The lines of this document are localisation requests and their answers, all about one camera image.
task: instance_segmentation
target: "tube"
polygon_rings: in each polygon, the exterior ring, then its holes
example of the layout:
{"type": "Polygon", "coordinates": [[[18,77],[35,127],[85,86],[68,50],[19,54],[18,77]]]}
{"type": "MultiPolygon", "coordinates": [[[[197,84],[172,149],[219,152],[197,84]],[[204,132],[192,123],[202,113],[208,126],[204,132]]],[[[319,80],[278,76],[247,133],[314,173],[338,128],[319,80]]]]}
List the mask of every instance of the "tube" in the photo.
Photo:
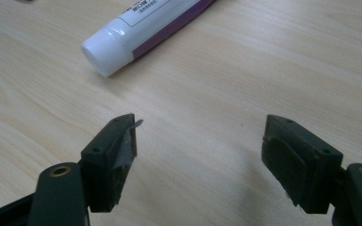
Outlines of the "tube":
{"type": "Polygon", "coordinates": [[[141,0],[85,40],[82,51],[104,77],[167,39],[214,0],[141,0]]]}

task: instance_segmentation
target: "light wood grain surface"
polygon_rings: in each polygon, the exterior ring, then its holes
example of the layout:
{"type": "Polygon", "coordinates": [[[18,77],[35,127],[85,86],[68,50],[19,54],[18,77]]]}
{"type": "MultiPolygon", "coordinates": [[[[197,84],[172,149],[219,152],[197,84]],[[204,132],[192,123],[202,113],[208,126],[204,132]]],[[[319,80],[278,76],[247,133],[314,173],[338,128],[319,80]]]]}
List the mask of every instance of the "light wood grain surface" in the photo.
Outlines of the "light wood grain surface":
{"type": "Polygon", "coordinates": [[[134,0],[0,0],[0,206],[133,112],[139,155],[92,225],[331,225],[260,159],[266,116],[362,163],[362,1],[218,0],[109,78],[80,44],[134,0]]]}

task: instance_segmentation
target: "black clamp jaw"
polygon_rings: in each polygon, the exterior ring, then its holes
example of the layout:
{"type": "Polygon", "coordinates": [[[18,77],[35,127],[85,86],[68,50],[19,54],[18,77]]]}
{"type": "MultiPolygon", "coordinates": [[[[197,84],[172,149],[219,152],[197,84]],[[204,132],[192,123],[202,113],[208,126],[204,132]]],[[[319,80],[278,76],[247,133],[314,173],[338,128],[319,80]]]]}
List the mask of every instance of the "black clamp jaw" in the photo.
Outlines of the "black clamp jaw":
{"type": "Polygon", "coordinates": [[[343,154],[295,121],[269,115],[262,161],[307,214],[336,209],[334,226],[362,226],[362,164],[346,170],[343,154]]]}
{"type": "Polygon", "coordinates": [[[81,152],[40,174],[34,194],[0,208],[0,225],[90,225],[92,212],[111,212],[137,156],[134,115],[110,121],[81,152]]]}

